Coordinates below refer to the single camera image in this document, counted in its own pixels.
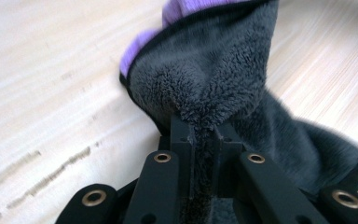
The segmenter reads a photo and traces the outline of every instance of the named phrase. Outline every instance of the folded cloth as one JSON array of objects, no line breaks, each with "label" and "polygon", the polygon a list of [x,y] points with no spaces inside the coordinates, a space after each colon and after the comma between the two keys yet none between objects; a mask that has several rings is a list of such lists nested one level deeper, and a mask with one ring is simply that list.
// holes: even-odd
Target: folded cloth
[{"label": "folded cloth", "polygon": [[[172,0],[165,8],[186,2]],[[334,184],[358,190],[358,148],[293,119],[266,90],[278,1],[216,2],[165,15],[167,26],[134,42],[128,67],[120,66],[129,96],[161,134],[169,134],[173,113],[188,123],[196,149],[196,193],[184,202],[182,222],[235,223],[230,202],[211,196],[208,139],[227,120],[247,150],[267,153],[309,195]]]}]

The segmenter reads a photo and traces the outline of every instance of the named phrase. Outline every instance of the purple cloth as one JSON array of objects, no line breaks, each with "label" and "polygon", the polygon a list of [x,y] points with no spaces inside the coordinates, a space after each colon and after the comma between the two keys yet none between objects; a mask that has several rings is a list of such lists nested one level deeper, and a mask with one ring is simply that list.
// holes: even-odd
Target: purple cloth
[{"label": "purple cloth", "polygon": [[[243,2],[243,0],[171,0],[162,10],[162,26],[165,28],[187,15],[208,7],[222,6],[224,4],[237,2]],[[142,32],[132,41],[120,62],[120,72],[124,77],[127,77],[130,65],[139,50],[158,32],[159,30]]]}]

